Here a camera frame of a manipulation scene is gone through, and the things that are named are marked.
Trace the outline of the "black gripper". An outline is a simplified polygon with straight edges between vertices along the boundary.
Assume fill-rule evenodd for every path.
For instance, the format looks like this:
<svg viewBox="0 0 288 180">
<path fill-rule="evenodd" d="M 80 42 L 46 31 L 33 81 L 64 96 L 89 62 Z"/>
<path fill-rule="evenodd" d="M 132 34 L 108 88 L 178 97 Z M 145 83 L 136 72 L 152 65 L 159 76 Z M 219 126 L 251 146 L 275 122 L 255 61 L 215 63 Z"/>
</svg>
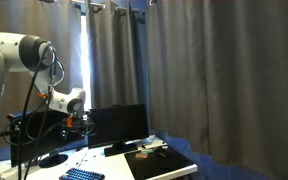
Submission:
<svg viewBox="0 0 288 180">
<path fill-rule="evenodd" d="M 67 118 L 67 128 L 71 132 L 77 132 L 82 136 L 90 134 L 94 129 L 94 122 L 87 116 L 69 116 Z"/>
</svg>

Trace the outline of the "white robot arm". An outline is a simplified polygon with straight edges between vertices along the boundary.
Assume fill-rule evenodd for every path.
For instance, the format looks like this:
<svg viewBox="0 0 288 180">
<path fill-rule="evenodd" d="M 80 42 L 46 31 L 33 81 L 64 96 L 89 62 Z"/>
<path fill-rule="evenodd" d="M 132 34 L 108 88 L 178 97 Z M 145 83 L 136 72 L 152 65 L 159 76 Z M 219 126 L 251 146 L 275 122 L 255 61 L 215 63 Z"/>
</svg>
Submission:
<svg viewBox="0 0 288 180">
<path fill-rule="evenodd" d="M 34 35 L 0 32 L 0 107 L 7 72 L 28 72 L 50 109 L 66 113 L 74 120 L 83 117 L 83 89 L 73 88 L 69 94 L 55 90 L 65 69 L 49 41 Z"/>
</svg>

